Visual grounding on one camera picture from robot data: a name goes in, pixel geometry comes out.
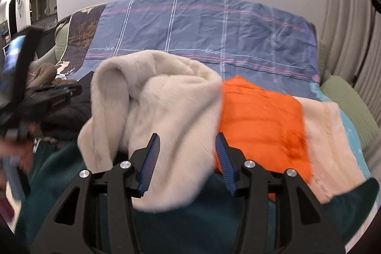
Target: dark green cloth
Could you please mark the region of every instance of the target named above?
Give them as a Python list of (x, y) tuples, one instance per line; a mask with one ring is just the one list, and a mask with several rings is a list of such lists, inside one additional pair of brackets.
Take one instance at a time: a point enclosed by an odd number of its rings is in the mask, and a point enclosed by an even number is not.
[[(30, 246), (45, 217), (64, 189), (85, 165), (76, 143), (57, 149), (40, 143), (30, 173), (31, 195), (22, 202), (15, 234)], [(352, 192), (323, 205), (346, 243), (360, 228), (378, 194), (370, 180)], [(268, 250), (274, 244), (275, 208), (269, 203)], [(135, 211), (145, 254), (230, 254), (239, 225), (243, 201), (226, 190), (222, 177), (213, 174), (200, 195), (187, 207), (164, 213)]]

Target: green cushion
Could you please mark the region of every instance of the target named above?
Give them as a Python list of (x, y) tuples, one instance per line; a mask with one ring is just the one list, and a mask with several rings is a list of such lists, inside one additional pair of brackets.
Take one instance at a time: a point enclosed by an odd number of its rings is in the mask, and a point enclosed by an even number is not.
[(336, 102), (351, 119), (359, 134), (361, 148), (364, 150), (377, 136), (378, 125), (368, 107), (357, 92), (341, 77), (332, 76), (321, 86), (321, 91)]
[(66, 23), (58, 32), (56, 36), (56, 60), (60, 61), (67, 46), (67, 33), (69, 32), (70, 23)]

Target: teal fabric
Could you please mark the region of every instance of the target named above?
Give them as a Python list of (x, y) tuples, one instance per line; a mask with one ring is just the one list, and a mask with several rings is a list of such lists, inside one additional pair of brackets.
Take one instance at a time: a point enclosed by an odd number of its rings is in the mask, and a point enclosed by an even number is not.
[[(85, 167), (76, 143), (57, 149), (42, 142), (34, 161), (29, 175), (31, 195), (22, 202), (15, 231), (27, 246), (65, 188)], [(367, 185), (323, 205), (345, 242), (362, 225), (377, 193), (378, 188)], [(274, 244), (275, 231), (274, 204), (269, 206), (268, 251)], [(157, 214), (136, 211), (135, 217), (145, 254), (231, 254), (242, 209), (242, 199), (233, 198), (222, 176), (212, 174), (189, 206)]]
[[(327, 96), (325, 96), (317, 83), (310, 83), (310, 89), (313, 93), (315, 93), (316, 97), (320, 99), (322, 102), (332, 102)], [(364, 154), (362, 153), (361, 143), (359, 139), (359, 135), (357, 134), (356, 128), (353, 125), (352, 121), (348, 118), (348, 116), (340, 109), (341, 120), (344, 125), (345, 132), (348, 137), (349, 146), (351, 147), (352, 153), (356, 158), (357, 164), (359, 165), (360, 170), (362, 171), (365, 179), (369, 179), (370, 172), (369, 168), (365, 162)]]

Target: peach garment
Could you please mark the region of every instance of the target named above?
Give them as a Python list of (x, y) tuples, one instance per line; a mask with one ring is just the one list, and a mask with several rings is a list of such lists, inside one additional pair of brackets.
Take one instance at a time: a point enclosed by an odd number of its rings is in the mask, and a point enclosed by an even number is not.
[(349, 146), (334, 102), (295, 97), (303, 106), (312, 178), (308, 185), (321, 203), (326, 203), (365, 182)]
[(267, 170), (283, 173), (294, 168), (309, 181), (301, 104), (290, 95), (264, 90), (236, 76), (222, 86), (220, 132), (231, 147)]

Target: black garment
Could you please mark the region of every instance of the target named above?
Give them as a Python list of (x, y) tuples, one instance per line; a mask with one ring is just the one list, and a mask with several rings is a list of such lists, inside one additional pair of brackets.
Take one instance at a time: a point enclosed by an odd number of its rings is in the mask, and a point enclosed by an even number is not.
[(49, 116), (41, 123), (42, 132), (62, 141), (76, 140), (82, 126), (91, 117), (90, 84), (94, 72), (89, 72), (78, 81), (82, 93), (71, 99), (71, 104)]

